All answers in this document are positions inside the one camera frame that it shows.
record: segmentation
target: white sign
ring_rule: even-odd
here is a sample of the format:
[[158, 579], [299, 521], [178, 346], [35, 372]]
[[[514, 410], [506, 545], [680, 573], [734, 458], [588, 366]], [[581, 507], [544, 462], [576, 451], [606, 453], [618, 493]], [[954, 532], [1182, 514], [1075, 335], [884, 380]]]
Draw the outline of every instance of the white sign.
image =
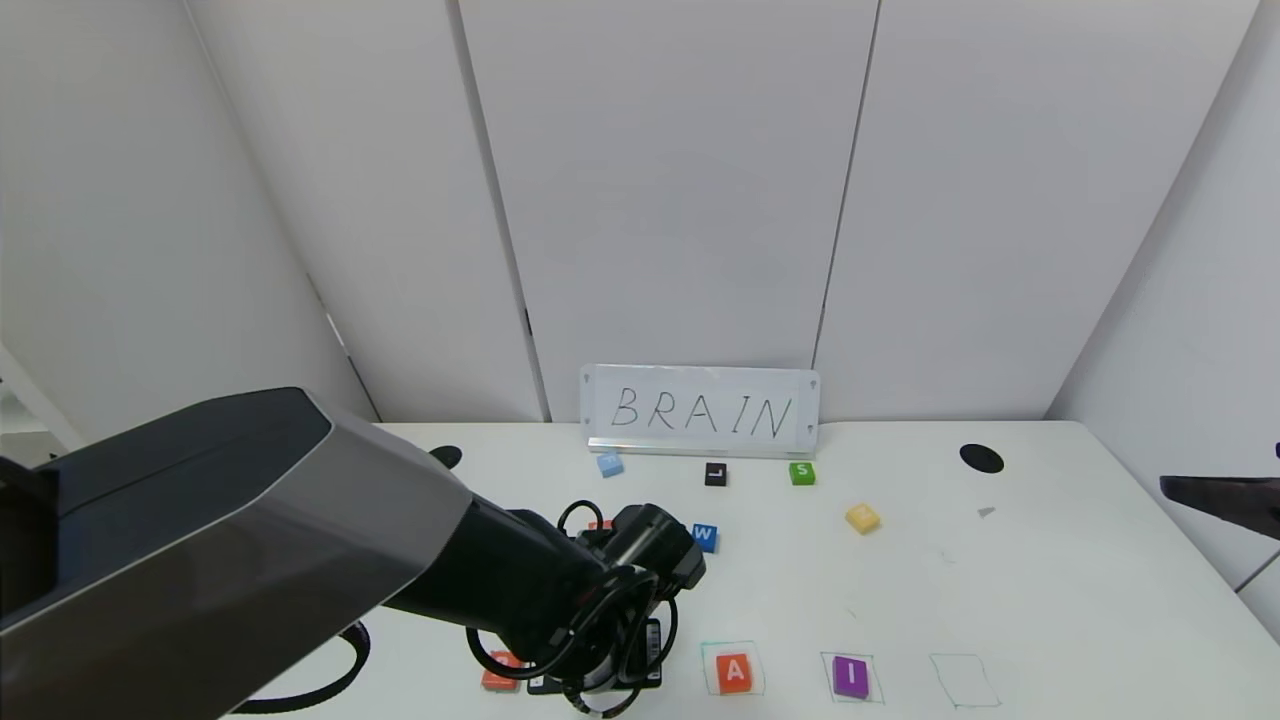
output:
[[591, 450], [812, 457], [813, 370], [586, 365], [581, 421]]

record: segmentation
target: drawn square outline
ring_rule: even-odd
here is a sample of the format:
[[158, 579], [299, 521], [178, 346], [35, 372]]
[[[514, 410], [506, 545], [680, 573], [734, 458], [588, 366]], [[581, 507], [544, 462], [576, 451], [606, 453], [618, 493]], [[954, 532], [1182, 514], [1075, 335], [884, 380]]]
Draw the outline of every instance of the drawn square outline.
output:
[[[824, 651], [819, 653], [822, 656], [822, 671], [827, 675], [827, 693], [831, 696], [831, 702], [869, 702], [873, 705], [884, 705], [884, 689], [879, 684], [879, 673], [876, 671], [876, 656], [867, 655], [861, 652], [829, 652]], [[874, 697], [879, 700], [872, 700], [873, 696], [867, 696], [867, 698], [860, 697], [845, 697], [836, 694], [836, 678], [831, 674], [831, 662], [836, 657], [852, 657], [855, 660], [861, 660], [867, 664], [867, 671], [870, 673], [872, 680], [874, 682], [876, 692]]]
[[[946, 680], [942, 679], [942, 667], [938, 666], [937, 661], [938, 657], [972, 657], [977, 660], [978, 670], [982, 673], [982, 680], [987, 683], [987, 689], [991, 691], [991, 697], [996, 698], [996, 702], [977, 703], [977, 705], [968, 702], [956, 702], [956, 698], [951, 694], [951, 691], [947, 689]], [[972, 652], [931, 652], [929, 662], [933, 664], [933, 673], [938, 678], [938, 684], [942, 685], [942, 692], [947, 693], [947, 700], [951, 701], [951, 705], [954, 707], [1000, 707], [1001, 705], [1004, 705], [1004, 702], [1000, 700], [1000, 693], [997, 693], [996, 688], [991, 684], [991, 678], [987, 676], [987, 664], [982, 661], [980, 656], [974, 655]]]
[[[748, 693], [721, 694], [721, 693], [716, 692], [718, 689], [718, 685], [719, 685], [719, 678], [716, 679], [717, 688], [712, 688], [712, 679], [707, 674], [707, 648], [721, 648], [721, 647], [731, 646], [731, 644], [750, 646], [750, 648], [751, 648], [750, 652], [749, 652], [749, 655], [748, 655], [749, 659], [753, 661], [753, 665], [751, 665], [751, 676], [753, 676], [753, 679], [754, 678], [759, 678], [758, 680], [753, 680], [753, 684], [751, 684], [753, 689], [751, 689], [751, 692], [748, 692]], [[760, 657], [760, 648], [755, 644], [755, 641], [707, 642], [707, 643], [701, 643], [701, 646], [699, 646], [699, 653], [700, 653], [701, 661], [703, 661], [703, 682], [707, 683], [707, 694], [714, 696], [714, 697], [750, 697], [750, 696], [763, 696], [764, 694], [764, 659]], [[754, 689], [755, 688], [755, 683], [759, 683], [759, 685], [760, 685], [759, 691]]]

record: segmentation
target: purple letter block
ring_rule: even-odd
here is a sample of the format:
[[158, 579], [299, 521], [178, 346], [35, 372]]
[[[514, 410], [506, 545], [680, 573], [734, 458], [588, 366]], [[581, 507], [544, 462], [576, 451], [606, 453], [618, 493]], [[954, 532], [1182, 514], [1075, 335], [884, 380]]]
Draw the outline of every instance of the purple letter block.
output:
[[861, 660], [836, 656], [831, 662], [831, 675], [836, 679], [836, 694], [867, 700], [872, 692], [867, 664]]

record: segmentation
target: green letter block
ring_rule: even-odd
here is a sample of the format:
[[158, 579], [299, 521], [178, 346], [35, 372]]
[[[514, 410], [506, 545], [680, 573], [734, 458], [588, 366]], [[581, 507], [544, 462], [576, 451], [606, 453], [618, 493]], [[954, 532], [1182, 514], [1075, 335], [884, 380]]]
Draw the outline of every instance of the green letter block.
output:
[[812, 486], [818, 480], [818, 475], [813, 471], [813, 462], [792, 462], [791, 464], [791, 484], [794, 486]]

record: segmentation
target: yellow block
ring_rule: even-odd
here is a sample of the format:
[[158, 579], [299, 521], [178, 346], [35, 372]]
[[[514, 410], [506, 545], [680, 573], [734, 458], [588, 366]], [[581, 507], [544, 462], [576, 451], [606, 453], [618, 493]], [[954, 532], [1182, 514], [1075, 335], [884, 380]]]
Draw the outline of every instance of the yellow block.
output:
[[849, 512], [845, 512], [845, 520], [864, 536], [879, 525], [879, 515], [865, 502], [850, 507]]

